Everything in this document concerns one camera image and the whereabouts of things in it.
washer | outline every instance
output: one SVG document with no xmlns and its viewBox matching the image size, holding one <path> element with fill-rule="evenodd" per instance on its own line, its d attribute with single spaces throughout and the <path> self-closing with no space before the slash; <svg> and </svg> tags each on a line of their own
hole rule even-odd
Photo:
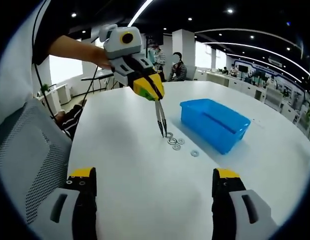
<svg viewBox="0 0 310 240">
<path fill-rule="evenodd" d="M 178 142 L 180 145 L 183 145 L 183 144 L 185 143 L 185 141 L 184 141 L 183 138 L 178 139 L 177 142 Z"/>
<path fill-rule="evenodd" d="M 176 151 L 178 151 L 178 150 L 180 150 L 181 149 L 181 145 L 179 145 L 179 144 L 175 144 L 175 145 L 173 145 L 173 147 L 172 147 L 174 150 L 176 150 Z"/>
<path fill-rule="evenodd" d="M 167 140 L 167 142 L 168 142 L 170 145 L 175 145 L 175 144 L 177 144 L 177 140 L 176 140 L 175 138 L 173 138 L 173 137 L 169 138 L 169 139 Z"/>
<path fill-rule="evenodd" d="M 200 153 L 196 150 L 193 150 L 190 152 L 190 155 L 192 155 L 193 157 L 198 157 L 200 155 Z"/>
<path fill-rule="evenodd" d="M 166 135 L 166 138 L 167 139 L 171 139 L 172 137 L 173 137 L 174 135 L 173 135 L 173 133 L 171 133 L 171 132 L 167 132 L 167 135 Z"/>
</svg>

ceiling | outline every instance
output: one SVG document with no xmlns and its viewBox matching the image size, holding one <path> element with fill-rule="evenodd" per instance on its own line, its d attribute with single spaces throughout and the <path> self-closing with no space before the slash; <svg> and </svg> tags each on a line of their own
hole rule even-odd
<svg viewBox="0 0 310 240">
<path fill-rule="evenodd" d="M 77 16 L 72 18 L 69 14 L 70 36 L 90 38 L 94 26 L 106 23 L 127 26 L 144 2 L 145 0 L 75 0 L 70 12 L 76 12 Z M 233 13 L 229 14 L 227 9 L 232 9 Z M 196 34 L 196 40 L 238 43 L 263 48 L 278 53 L 310 71 L 310 7 L 304 0 L 298 4 L 286 0 L 154 0 L 134 26 L 142 33 L 171 34 L 179 29 L 195 33 L 214 30 Z M 282 67 L 283 70 L 302 81 L 302 83 L 297 81 L 299 86 L 310 90 L 310 77 L 288 60 L 246 46 L 227 44 L 211 46 L 221 51 L 226 49 L 226 53 L 243 55 L 267 63 L 269 57 L 276 58 L 286 66 Z M 266 64 L 260 62 L 258 64 L 267 67 Z M 286 73 L 283 75 L 295 81 Z"/>
</svg>

round table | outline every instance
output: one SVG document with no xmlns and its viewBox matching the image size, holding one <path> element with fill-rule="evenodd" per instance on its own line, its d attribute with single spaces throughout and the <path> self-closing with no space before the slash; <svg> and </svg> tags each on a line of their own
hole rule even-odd
<svg viewBox="0 0 310 240">
<path fill-rule="evenodd" d="M 239 173 L 282 225 L 310 176 L 310 142 L 303 133 L 262 102 L 213 82 L 168 82 L 164 88 L 167 130 L 185 140 L 180 150 L 162 138 L 154 102 L 129 87 L 95 94 L 80 117 L 68 173 L 96 167 L 96 222 L 103 240 L 211 239 L 217 167 Z M 180 102 L 203 98 L 251 120 L 242 141 L 226 155 L 181 123 Z M 199 156 L 192 156 L 193 150 Z"/>
</svg>

gray chair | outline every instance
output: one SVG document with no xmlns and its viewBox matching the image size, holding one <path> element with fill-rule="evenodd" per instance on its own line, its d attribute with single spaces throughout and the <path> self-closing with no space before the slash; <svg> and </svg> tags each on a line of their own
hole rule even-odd
<svg viewBox="0 0 310 240">
<path fill-rule="evenodd" d="M 0 125 L 0 178 L 11 203 L 30 225 L 38 207 L 67 180 L 72 141 L 37 99 Z"/>
<path fill-rule="evenodd" d="M 185 66 L 187 69 L 187 73 L 186 73 L 186 81 L 193 81 L 194 75 L 195 75 L 195 71 L 196 71 L 196 66 Z"/>
</svg>

blue container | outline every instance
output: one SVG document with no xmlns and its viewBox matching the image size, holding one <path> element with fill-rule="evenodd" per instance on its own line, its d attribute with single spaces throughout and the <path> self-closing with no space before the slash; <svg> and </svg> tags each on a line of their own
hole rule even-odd
<svg viewBox="0 0 310 240">
<path fill-rule="evenodd" d="M 251 124 L 247 117 L 211 99 L 184 101 L 180 106 L 181 122 L 221 154 L 227 154 Z"/>
</svg>

